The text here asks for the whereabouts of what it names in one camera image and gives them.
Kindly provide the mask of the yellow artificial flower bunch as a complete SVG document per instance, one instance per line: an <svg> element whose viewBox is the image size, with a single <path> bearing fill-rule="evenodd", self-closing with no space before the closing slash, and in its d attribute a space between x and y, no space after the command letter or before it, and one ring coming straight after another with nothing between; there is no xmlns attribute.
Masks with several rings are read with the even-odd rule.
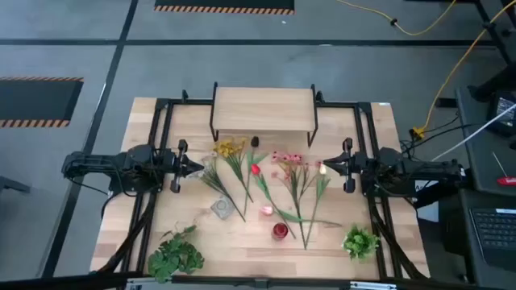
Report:
<svg viewBox="0 0 516 290"><path fill-rule="evenodd" d="M221 157L232 169L237 179L243 186L246 197L252 201L251 194L249 192L248 185L243 178L243 161L245 158L244 149L246 146L247 139L224 139L219 140L214 144L214 152L217 156Z"/></svg>

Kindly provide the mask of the cream artificial tulip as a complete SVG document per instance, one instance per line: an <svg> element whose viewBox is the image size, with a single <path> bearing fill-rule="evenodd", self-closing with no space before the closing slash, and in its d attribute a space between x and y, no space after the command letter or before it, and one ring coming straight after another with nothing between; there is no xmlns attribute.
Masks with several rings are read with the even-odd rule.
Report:
<svg viewBox="0 0 516 290"><path fill-rule="evenodd" d="M322 199L327 186L329 182L331 181L331 178L327 176L327 167L324 164L319 165L318 174L316 175L316 189L315 189L315 200L314 200L314 208L312 211L312 215L310 218L310 225L308 229L308 234L306 235L306 240L304 247L307 249L308 243L310 241L311 232L315 223L315 217L318 209L318 204L320 200Z"/></svg>

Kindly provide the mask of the dark artificial tulip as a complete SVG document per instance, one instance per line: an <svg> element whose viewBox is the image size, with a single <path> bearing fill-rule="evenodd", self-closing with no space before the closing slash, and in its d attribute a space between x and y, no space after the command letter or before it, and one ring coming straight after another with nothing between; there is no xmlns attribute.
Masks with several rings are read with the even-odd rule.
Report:
<svg viewBox="0 0 516 290"><path fill-rule="evenodd" d="M245 161L247 162L247 178L244 180L244 185L246 189L246 197L244 202L244 213L247 213L248 202L253 201L250 194L250 178L252 176L252 165L259 164L268 154L260 153L256 154L257 149L260 145L260 139L258 136L253 136L250 142L250 147L245 153Z"/></svg>

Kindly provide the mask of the pink artificial blossom spray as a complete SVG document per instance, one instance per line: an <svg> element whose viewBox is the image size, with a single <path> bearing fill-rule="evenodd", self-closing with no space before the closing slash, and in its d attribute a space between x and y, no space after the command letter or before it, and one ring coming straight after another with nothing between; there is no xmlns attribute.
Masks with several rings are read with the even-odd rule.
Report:
<svg viewBox="0 0 516 290"><path fill-rule="evenodd" d="M316 179L314 165L306 161L303 155L278 151L273 152L272 163L281 170L281 173L274 172L273 176L285 186L291 197L293 214L288 213L287 216L292 216L299 225L303 249L306 250L314 222L303 216L302 200Z"/></svg>

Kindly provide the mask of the small bushy green plant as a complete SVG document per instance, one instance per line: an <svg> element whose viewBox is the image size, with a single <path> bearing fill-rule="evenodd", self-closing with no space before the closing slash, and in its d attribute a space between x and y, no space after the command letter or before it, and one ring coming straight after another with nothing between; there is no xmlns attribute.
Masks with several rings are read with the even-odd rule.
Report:
<svg viewBox="0 0 516 290"><path fill-rule="evenodd" d="M348 253L351 260L365 260L374 255L380 246L380 238L370 233L366 228L353 225L346 233L341 247Z"/></svg>

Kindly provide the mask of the white label sheet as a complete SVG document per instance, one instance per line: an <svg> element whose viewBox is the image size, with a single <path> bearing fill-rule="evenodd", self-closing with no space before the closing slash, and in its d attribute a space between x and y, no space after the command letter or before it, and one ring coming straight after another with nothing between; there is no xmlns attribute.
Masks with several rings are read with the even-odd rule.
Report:
<svg viewBox="0 0 516 290"><path fill-rule="evenodd" d="M435 180L416 180L414 182L414 189L417 193L418 191L431 187L437 184ZM417 209L418 218L429 221L429 222L438 222L439 221L439 203L435 201L430 205L425 205L421 208Z"/></svg>

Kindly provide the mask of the black stand legs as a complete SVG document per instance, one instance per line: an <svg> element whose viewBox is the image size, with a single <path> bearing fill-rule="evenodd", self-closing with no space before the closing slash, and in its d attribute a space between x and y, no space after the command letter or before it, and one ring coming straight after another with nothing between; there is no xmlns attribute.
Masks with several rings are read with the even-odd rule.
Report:
<svg viewBox="0 0 516 290"><path fill-rule="evenodd" d="M481 85L469 85L468 91L471 97L479 102L490 102L494 99L497 91L512 91L516 90L516 59L512 59L507 51L506 46L497 33L496 24L492 22L494 18L490 18L481 4L481 0L471 0L478 10L481 19L483 20L483 28L487 29L491 40L495 47L500 52L502 59L506 62L506 66L495 75L490 77Z"/></svg>

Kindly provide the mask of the white artificial blossom spray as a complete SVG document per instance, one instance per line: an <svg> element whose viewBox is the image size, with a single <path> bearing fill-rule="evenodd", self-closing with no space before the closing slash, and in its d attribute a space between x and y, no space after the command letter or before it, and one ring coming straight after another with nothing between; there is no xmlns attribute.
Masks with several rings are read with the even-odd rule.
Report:
<svg viewBox="0 0 516 290"><path fill-rule="evenodd" d="M232 198L231 194L227 191L226 186L223 184L222 179L218 174L217 158L212 155L205 156L202 158L202 165L204 166L204 168L202 169L202 172L198 175L198 178L208 187L220 193L223 197L229 200L232 207L237 211L239 216L245 222L246 219L244 215L239 210L234 199Z"/></svg>

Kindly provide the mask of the pink artificial tulip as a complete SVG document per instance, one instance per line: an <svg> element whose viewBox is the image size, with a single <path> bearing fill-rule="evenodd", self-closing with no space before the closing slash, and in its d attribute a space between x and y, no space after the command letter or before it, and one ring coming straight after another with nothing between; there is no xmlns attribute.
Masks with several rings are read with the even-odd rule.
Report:
<svg viewBox="0 0 516 290"><path fill-rule="evenodd" d="M342 226L342 224L339 224L337 222L329 222L329 221L324 221L324 220L319 220L319 219L311 220L311 219L299 218L297 216L293 216L284 211L277 211L272 206L269 206L269 205L263 206L260 209L260 212L265 216L272 216L273 214L276 214L276 215L280 216L281 218L284 218L288 222L313 222L313 223L317 222L317 223L322 223L322 224L326 224L326 225L330 225L330 226L338 226L338 227Z"/></svg>

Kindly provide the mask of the red ribbed glass vase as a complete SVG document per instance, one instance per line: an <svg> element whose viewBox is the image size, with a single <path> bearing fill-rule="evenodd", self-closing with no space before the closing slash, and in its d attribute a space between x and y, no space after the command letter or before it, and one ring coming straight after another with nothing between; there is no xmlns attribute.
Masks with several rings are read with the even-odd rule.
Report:
<svg viewBox="0 0 516 290"><path fill-rule="evenodd" d="M272 237L276 241L283 240L287 236L288 233L289 233L289 229L288 229L287 225L283 222L278 222L277 224L274 225L274 227L272 229Z"/></svg>

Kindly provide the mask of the red-handled screwdriver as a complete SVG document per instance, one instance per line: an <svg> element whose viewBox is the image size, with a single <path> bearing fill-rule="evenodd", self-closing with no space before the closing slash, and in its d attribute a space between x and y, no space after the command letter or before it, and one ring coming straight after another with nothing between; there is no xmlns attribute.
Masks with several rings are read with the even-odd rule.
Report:
<svg viewBox="0 0 516 290"><path fill-rule="evenodd" d="M516 176L508 176L494 151L492 152L492 155L493 155L493 158L496 160L498 167L501 169L501 172L503 173L502 177L497 178L497 183L501 186L516 187Z"/></svg>

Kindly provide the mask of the red artificial tulip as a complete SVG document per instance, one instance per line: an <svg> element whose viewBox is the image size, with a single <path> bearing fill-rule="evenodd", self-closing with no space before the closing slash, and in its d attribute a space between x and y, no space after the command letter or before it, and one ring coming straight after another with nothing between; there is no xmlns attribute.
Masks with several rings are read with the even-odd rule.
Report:
<svg viewBox="0 0 516 290"><path fill-rule="evenodd" d="M272 196L271 196L271 193L270 193L270 190L268 188L268 184L267 184L267 181L264 177L264 174L262 173L260 167L257 165L257 164L253 164L252 165L252 176L256 182L256 185L258 186L258 188L261 190L261 192L264 194L265 196L265 199L269 202L269 206L272 206L275 210L277 211L283 211L281 209L279 209L276 205L276 203L274 202L274 200L272 199ZM291 233L292 237L293 238L296 238L296 235L292 232L292 229L291 227L289 226L288 224L288 221L286 221L284 218L280 217L281 220L283 221L283 223L285 223L289 229L289 232Z"/></svg>

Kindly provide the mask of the clear cut-glass vase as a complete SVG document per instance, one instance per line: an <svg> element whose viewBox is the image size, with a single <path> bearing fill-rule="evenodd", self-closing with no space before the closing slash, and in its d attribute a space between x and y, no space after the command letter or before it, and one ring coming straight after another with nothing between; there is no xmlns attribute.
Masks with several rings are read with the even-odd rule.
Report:
<svg viewBox="0 0 516 290"><path fill-rule="evenodd" d="M235 207L231 200L225 196L220 197L214 202L210 209L221 220L227 220L235 212Z"/></svg>

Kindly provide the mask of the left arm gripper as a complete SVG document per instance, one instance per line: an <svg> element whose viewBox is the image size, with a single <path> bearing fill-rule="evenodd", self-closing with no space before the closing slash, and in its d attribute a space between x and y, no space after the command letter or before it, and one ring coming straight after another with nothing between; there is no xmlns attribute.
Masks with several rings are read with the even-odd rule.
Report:
<svg viewBox="0 0 516 290"><path fill-rule="evenodd" d="M173 180L171 181L170 190L173 193L179 193L181 190L180 178L183 176L182 168L185 166L185 162L182 160L185 153L188 150L188 143L184 139L180 139L178 143L178 153L174 153L171 148L165 148L162 153L162 171L164 173L173 174ZM200 168L188 168L187 177L201 177L204 174L204 167L202 164L186 157L186 165L188 167L200 167Z"/></svg>

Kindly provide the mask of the large-leaf green artificial plant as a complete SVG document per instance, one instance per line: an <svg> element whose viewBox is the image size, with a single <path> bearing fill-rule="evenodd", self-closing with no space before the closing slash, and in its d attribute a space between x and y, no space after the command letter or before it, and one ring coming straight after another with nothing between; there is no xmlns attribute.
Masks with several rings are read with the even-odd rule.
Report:
<svg viewBox="0 0 516 290"><path fill-rule="evenodd" d="M197 227L187 226L181 231L167 231L161 237L158 248L148 257L148 274L160 284L176 272L193 274L204 267L205 258L188 237Z"/></svg>

